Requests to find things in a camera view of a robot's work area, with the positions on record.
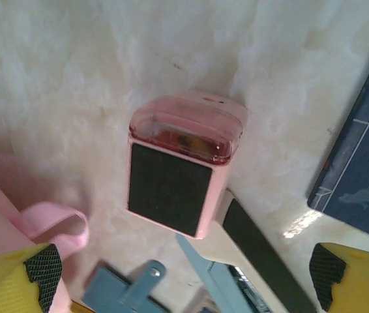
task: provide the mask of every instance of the white line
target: white line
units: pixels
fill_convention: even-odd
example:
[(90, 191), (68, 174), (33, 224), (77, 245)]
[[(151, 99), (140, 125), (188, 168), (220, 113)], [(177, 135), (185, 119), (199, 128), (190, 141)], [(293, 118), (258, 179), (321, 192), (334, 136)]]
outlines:
[(322, 198), (322, 195), (321, 194), (316, 194), (316, 196), (318, 196), (318, 199), (316, 200), (315, 207), (317, 207), (317, 205), (319, 204), (319, 202), (321, 201), (321, 198)]
[(353, 121), (357, 122), (357, 123), (360, 123), (360, 124), (368, 125), (368, 122), (360, 121), (359, 119), (354, 119)]
[[(335, 190), (335, 189), (336, 189), (336, 187), (338, 186), (338, 184), (339, 184), (339, 183), (340, 183), (340, 181), (341, 181), (342, 176), (344, 176), (344, 173), (345, 173), (345, 171), (347, 170), (347, 167), (349, 166), (349, 163), (350, 163), (350, 162), (351, 162), (351, 160), (353, 159), (355, 152), (356, 152), (356, 151), (357, 151), (357, 149), (359, 148), (360, 143), (362, 142), (362, 139), (363, 139), (363, 138), (364, 138), (364, 136), (366, 135), (368, 128), (369, 128), (369, 122), (368, 122), (368, 124), (367, 124), (367, 126), (366, 126), (366, 129), (364, 129), (364, 132), (362, 133), (362, 135), (361, 135), (361, 137), (360, 137), (359, 142), (358, 142), (358, 143), (357, 143), (357, 145), (355, 146), (353, 153), (351, 154), (350, 158), (348, 159), (348, 162), (347, 162), (346, 166), (345, 166), (345, 167), (344, 167), (344, 169), (342, 170), (341, 175), (339, 176), (338, 180), (336, 181), (336, 184), (335, 184), (335, 186), (334, 186), (333, 190)], [(334, 192), (333, 192), (333, 193), (328, 197), (328, 200), (325, 202), (325, 205), (323, 206), (323, 210), (322, 210), (322, 212), (324, 212), (324, 211), (325, 211), (325, 209), (327, 208), (328, 202), (329, 202), (329, 200), (331, 200), (331, 198), (332, 198), (332, 195), (333, 195), (333, 194), (334, 194)]]
[(319, 194), (320, 196), (326, 196), (327, 194), (330, 194), (332, 191), (328, 191), (326, 194)]
[(323, 189), (323, 190), (326, 190), (326, 191), (329, 191), (331, 192), (332, 190), (331, 189), (328, 189), (328, 188), (325, 188), (325, 187), (322, 187), (322, 186), (319, 186), (320, 189)]

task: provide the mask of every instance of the yellow object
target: yellow object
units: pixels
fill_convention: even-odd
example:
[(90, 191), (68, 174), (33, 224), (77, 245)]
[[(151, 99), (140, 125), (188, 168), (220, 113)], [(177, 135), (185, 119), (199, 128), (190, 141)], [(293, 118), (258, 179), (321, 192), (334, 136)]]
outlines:
[(0, 313), (48, 312), (60, 277), (61, 260), (54, 245), (1, 254)]
[(86, 306), (80, 305), (77, 302), (72, 302), (71, 307), (72, 313), (94, 313), (94, 311), (89, 310)]
[(316, 245), (310, 272), (322, 307), (330, 313), (369, 312), (369, 252)]

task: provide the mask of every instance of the black mesh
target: black mesh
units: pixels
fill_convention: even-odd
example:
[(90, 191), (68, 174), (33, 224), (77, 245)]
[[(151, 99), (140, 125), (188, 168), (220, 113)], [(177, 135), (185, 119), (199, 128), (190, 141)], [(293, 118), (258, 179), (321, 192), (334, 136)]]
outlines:
[(30, 282), (38, 284), (38, 303), (48, 313), (61, 278), (61, 259), (55, 245), (49, 245), (24, 262)]
[(332, 304), (332, 285), (341, 282), (347, 263), (317, 244), (309, 263), (310, 276), (314, 283), (317, 299), (323, 310)]

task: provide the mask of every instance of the light blue object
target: light blue object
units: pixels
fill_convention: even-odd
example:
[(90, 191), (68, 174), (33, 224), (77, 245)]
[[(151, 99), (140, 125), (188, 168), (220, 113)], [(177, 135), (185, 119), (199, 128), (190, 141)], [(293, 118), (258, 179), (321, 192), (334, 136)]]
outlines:
[(149, 298), (165, 275), (164, 265), (151, 260), (137, 281), (129, 285), (109, 269), (100, 267), (82, 300), (96, 313), (169, 313)]
[(202, 258), (182, 235), (176, 240), (221, 312), (253, 313), (228, 266)]

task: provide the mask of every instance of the blue binder clip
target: blue binder clip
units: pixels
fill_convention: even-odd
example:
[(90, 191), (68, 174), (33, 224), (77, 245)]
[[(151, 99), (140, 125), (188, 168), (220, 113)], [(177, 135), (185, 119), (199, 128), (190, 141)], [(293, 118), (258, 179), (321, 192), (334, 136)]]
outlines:
[(133, 284), (100, 267), (83, 296), (83, 302), (96, 313), (170, 313), (149, 297), (166, 275), (159, 261), (151, 260)]

